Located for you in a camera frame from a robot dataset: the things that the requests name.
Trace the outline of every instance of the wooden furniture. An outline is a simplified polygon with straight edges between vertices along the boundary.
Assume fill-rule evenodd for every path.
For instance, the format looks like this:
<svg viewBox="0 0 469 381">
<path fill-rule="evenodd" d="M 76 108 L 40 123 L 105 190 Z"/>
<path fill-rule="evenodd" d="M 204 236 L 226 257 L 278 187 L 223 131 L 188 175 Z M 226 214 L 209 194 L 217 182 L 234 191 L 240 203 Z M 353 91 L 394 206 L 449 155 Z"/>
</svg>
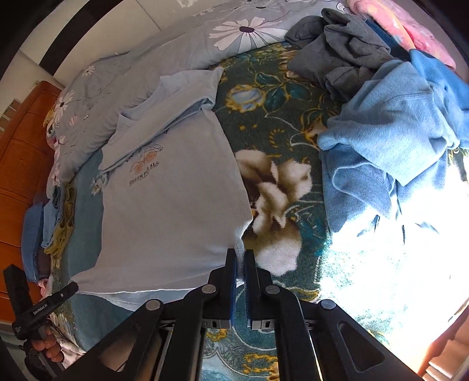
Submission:
<svg viewBox="0 0 469 381">
<path fill-rule="evenodd" d="M 23 267 L 21 234 L 26 210 L 36 193 L 45 192 L 54 152 L 47 145 L 43 121 L 60 90 L 39 83 L 21 104 L 0 138 L 0 270 L 14 264 Z M 33 302 L 40 299 L 39 287 L 30 283 Z M 15 316 L 0 274 L 0 320 Z"/>
</svg>

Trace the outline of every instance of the flower center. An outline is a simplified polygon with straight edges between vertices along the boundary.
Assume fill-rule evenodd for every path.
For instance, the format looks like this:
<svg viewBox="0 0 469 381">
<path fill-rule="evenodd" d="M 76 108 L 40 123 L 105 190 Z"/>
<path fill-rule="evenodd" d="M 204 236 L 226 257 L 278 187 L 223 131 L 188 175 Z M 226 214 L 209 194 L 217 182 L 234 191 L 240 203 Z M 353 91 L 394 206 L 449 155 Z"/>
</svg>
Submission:
<svg viewBox="0 0 469 381">
<path fill-rule="evenodd" d="M 240 26 L 239 31 L 243 33 L 252 33 L 253 31 L 255 31 L 255 29 L 250 28 L 249 26 Z"/>
</svg>

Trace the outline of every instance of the green floral blanket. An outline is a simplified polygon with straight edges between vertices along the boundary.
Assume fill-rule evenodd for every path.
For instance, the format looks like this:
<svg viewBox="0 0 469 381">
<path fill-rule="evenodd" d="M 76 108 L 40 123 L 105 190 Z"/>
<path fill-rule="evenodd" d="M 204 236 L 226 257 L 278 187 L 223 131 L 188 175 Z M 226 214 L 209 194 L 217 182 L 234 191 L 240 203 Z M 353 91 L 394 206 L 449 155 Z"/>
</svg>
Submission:
<svg viewBox="0 0 469 381">
<path fill-rule="evenodd" d="M 440 277 L 440 258 L 425 258 L 434 264 L 426 266 L 433 278 L 425 279 L 426 274 L 418 278 L 413 273 L 420 259 L 395 246 L 360 252 L 331 250 L 316 139 L 326 129 L 327 119 L 339 114 L 341 104 L 287 70 L 295 52 L 284 42 L 219 64 L 225 71 L 213 110 L 235 154 L 253 213 L 243 237 L 245 246 L 254 249 L 258 265 L 272 273 L 275 283 L 310 302 L 334 299 L 406 359 L 412 349 L 402 345 L 402 339 L 419 327 L 421 309 L 435 295 L 448 298 L 450 293 L 444 287 L 428 291 L 427 281 L 433 284 Z M 89 259 L 78 261 L 76 248 L 100 229 L 100 158 L 97 151 L 75 179 L 80 210 L 76 210 L 76 230 L 62 264 L 54 264 L 55 289 L 73 275 L 66 268 L 76 274 L 92 266 L 85 263 Z M 452 152 L 449 164 L 457 166 L 466 158 L 467 152 Z M 207 333 L 202 380 L 277 380 L 274 334 L 246 327 L 242 287 L 236 301 L 234 328 Z M 447 308 L 440 320 L 447 324 L 455 311 Z M 103 299 L 76 295 L 58 311 L 56 320 L 69 337 L 89 349 L 128 315 Z M 445 328 L 434 329 L 441 333 Z"/>
</svg>

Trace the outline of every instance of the human hand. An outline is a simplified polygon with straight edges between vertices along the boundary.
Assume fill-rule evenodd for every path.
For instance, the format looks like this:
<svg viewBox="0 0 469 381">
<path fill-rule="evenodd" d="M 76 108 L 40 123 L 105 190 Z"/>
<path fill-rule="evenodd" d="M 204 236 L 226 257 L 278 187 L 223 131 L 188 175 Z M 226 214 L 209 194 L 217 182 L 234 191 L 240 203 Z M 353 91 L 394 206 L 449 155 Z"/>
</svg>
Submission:
<svg viewBox="0 0 469 381">
<path fill-rule="evenodd" d="M 57 342 L 56 337 L 53 335 L 50 327 L 45 328 L 47 337 L 44 340 L 31 340 L 32 347 L 38 352 L 42 352 L 47 349 L 46 356 L 50 358 L 54 363 L 63 361 L 64 355 L 62 353 L 62 347 Z"/>
</svg>

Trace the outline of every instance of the finger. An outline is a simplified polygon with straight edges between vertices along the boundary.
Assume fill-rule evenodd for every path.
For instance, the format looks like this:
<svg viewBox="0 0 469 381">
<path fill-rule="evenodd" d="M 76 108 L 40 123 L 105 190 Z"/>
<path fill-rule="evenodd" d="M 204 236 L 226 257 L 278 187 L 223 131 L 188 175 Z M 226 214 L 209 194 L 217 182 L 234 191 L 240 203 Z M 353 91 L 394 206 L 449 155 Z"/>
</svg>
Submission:
<svg viewBox="0 0 469 381">
<path fill-rule="evenodd" d="M 44 344 L 47 349 L 52 348 L 55 343 L 57 342 L 57 339 L 55 338 L 54 335 L 49 335 L 44 339 Z"/>
<path fill-rule="evenodd" d="M 60 344 L 55 343 L 55 345 L 53 347 L 51 347 L 47 350 L 46 355 L 49 358 L 54 358 L 55 356 L 57 356 L 60 353 L 61 349 L 62 348 L 60 347 Z"/>
<path fill-rule="evenodd" d="M 42 340 L 31 340 L 31 345 L 38 352 L 41 352 L 45 348 L 45 343 Z"/>
<path fill-rule="evenodd" d="M 51 360 L 54 362 L 54 363 L 59 363 L 59 362 L 62 362 L 64 360 L 65 356 L 62 352 L 59 352 L 59 354 L 55 357 L 52 357 Z"/>
</svg>

